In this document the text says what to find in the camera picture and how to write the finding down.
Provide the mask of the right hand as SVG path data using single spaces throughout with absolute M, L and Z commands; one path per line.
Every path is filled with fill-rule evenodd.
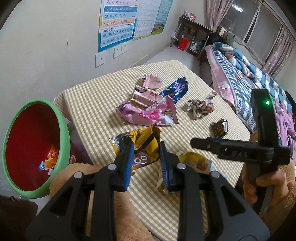
M 245 201 L 253 205 L 257 202 L 256 189 L 257 187 L 267 187 L 270 185 L 274 186 L 273 196 L 270 202 L 270 206 L 274 206 L 284 200 L 288 193 L 287 187 L 287 177 L 282 170 L 277 170 L 276 172 L 267 173 L 256 178 L 256 184 L 252 185 L 249 182 L 247 175 L 247 170 L 245 165 L 242 169 L 242 181 L 243 181 L 243 191 Z

